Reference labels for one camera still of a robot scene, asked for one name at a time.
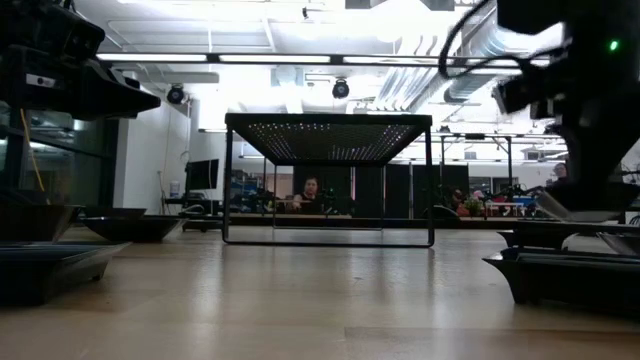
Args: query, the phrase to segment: ceiling light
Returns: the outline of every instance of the ceiling light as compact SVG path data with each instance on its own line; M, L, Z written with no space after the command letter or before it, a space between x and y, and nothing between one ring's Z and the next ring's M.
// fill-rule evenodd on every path
M104 61L124 62L206 62L204 54L136 54L136 53L103 53L98 59Z
M328 64L331 62L331 57L326 55L220 55L220 61L226 63Z
M329 81L333 82L336 77L334 75L329 74L313 74L306 73L304 74L304 81Z
M432 57L401 57L401 56L345 56L345 64L388 64L388 65L429 65L438 66L438 58Z

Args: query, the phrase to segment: white wall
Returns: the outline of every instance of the white wall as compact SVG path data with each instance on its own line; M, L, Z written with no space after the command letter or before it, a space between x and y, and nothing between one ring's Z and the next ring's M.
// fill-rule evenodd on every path
M147 214L159 214L158 171L167 197L171 181L179 181L184 190L186 160L180 155L187 149L190 123L164 102L135 120L120 120L114 207L146 208Z

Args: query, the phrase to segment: ceiling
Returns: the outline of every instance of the ceiling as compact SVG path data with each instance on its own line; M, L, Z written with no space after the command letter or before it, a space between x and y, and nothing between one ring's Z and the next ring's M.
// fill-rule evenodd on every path
M214 52L437 55L448 29L470 7L432 11L420 0L386 0L371 9L353 9L347 0L76 0L77 10L105 29L100 52ZM302 14L307 8L308 18ZM480 28L473 41L452 53L489 56L498 51L530 53L557 42L560 29L535 37L497 28L495 14L472 19ZM167 74L217 73L219 83L186 85L195 97L211 91L224 94L229 111L246 112L367 112L397 111L431 114L436 124L450 127L541 132L528 114L499 115L490 97L493 78L485 75L466 98L450 103L451 86L432 69L331 66L239 66L146 64L125 70L155 79L146 87L164 91ZM336 78L346 78L347 99L335 100Z

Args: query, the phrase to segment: person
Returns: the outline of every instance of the person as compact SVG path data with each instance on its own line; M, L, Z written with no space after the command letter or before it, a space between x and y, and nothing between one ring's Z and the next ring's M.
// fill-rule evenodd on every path
M322 213L322 201L318 198L318 178L308 176L304 182L302 194L296 194L291 204L294 211L305 214Z

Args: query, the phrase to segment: cable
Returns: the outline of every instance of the cable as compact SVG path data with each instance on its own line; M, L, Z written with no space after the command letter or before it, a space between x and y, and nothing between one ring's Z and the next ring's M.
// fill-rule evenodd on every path
M44 189L44 183L42 182L42 177L40 177L40 170L38 169L36 155L34 154L33 149L31 148L31 137L29 135L29 127L27 126L27 120L24 115L24 109L20 109L20 119L22 119L22 126L24 127L24 139L27 142L27 147L29 148L29 152L31 155L31 162L33 163L33 169L36 172L36 177L38 178L38 183L40 184L40 190L46 195L47 192ZM46 196L46 198L47 198L47 205L51 205L51 202L49 201L49 196Z
M451 31L449 32L449 34L447 35L447 38L444 42L444 46L442 47L442 50L440 51L440 56L438 57L438 73L440 74L440 76L442 76L445 80L451 80L451 79L456 79L462 76L465 76L467 74L469 74L470 72L477 70L485 65L487 65L488 63L491 63L493 61L496 60L513 60L514 62L516 62L518 64L518 67L520 68L520 70L525 73L528 71L531 71L533 69L537 69L537 66L534 66L531 64L531 60L541 57L541 56L546 56L546 55L551 55L554 54L560 50L563 49L563 46L559 46L559 47L554 47L554 48L550 48L550 49L545 49L542 50L540 52L536 52L533 55L526 57L526 58L520 58L518 56L515 56L513 54L504 54L504 55L498 55L498 56L494 56L488 59L484 59L478 63L476 63L475 65L468 67L467 69L465 69L464 71L458 73L458 74L450 74L448 71L448 64L447 64L447 60L449 59L449 51L451 50L451 45L453 45L453 40L455 40L456 36L458 35L458 33L462 30L462 28L464 27L464 25L469 21L469 19L476 15L478 13L478 11L480 11L483 7L485 7L489 1L491 0L481 0L479 3L477 3L471 10L467 11L462 18L460 18L460 20L453 26L453 28L451 29Z

